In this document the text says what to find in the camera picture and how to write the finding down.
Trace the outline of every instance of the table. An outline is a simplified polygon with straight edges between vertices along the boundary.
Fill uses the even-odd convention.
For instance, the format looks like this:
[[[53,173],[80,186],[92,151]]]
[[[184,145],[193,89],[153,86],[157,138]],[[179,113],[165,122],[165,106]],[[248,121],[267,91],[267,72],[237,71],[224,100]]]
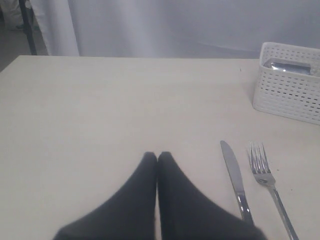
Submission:
[[[145,151],[171,151],[206,196],[240,217],[226,140],[255,224],[286,240],[249,167],[257,140],[298,236],[316,239],[320,127],[254,110],[257,72],[257,59],[18,57],[0,73],[2,238],[52,239],[113,195]]]

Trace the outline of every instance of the cutlery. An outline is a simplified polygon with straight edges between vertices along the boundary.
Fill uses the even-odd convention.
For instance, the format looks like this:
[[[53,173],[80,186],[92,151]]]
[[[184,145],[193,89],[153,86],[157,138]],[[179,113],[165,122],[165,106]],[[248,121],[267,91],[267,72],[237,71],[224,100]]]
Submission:
[[[255,180],[268,188],[291,240],[299,240],[285,207],[276,189],[276,180],[271,174],[264,145],[250,142],[250,166]]]
[[[249,205],[247,202],[245,188],[242,181],[242,176],[240,172],[240,168],[238,165],[238,161],[231,147],[225,141],[220,141],[223,158],[226,164],[226,168],[228,169],[229,176],[232,182],[233,190],[236,196],[236,200],[239,205],[239,209],[241,212],[242,219],[254,225],[254,221],[251,216],[251,212],[249,209]]]

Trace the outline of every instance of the white plastic basket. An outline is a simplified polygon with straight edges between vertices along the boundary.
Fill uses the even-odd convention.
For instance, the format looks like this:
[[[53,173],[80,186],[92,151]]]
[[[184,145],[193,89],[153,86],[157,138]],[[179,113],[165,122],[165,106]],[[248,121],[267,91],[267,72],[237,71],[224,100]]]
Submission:
[[[269,59],[310,64],[311,75],[264,67]],[[275,42],[262,45],[253,107],[256,110],[320,125],[320,50]]]

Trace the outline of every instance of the object in basket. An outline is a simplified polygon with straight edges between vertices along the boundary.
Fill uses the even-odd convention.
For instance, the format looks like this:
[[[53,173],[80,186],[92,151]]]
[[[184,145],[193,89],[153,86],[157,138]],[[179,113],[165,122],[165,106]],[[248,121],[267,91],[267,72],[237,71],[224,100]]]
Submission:
[[[264,66],[281,72],[311,75],[311,66],[308,63],[271,58],[264,64]]]

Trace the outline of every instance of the fork handle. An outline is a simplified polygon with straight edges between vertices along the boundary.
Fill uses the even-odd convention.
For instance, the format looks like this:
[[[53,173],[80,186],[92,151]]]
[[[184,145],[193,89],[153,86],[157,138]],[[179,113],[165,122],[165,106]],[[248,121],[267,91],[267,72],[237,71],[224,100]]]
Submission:
[[[278,212],[281,216],[282,222],[285,226],[285,229],[286,229],[290,239],[291,240],[299,240],[299,238],[294,230],[294,227],[292,226],[291,221],[288,217],[288,214],[285,210],[285,207],[280,199],[280,196],[279,196],[277,189],[275,187],[268,187],[268,189],[269,189],[270,194],[273,198],[273,201],[276,205],[276,208],[278,209]]]

